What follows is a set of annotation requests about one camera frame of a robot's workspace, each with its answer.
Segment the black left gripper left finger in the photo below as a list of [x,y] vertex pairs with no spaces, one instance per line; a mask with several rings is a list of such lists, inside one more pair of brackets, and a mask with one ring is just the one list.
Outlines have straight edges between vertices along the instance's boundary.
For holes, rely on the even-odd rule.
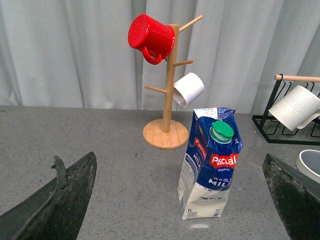
[[87,153],[70,167],[54,157],[56,177],[0,217],[2,240],[75,240],[91,199],[97,158]]

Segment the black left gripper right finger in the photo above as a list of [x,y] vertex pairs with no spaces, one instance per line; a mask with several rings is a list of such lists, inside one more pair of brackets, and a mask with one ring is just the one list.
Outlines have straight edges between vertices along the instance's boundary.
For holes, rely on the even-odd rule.
[[292,240],[318,240],[320,184],[269,153],[262,170],[289,237]]

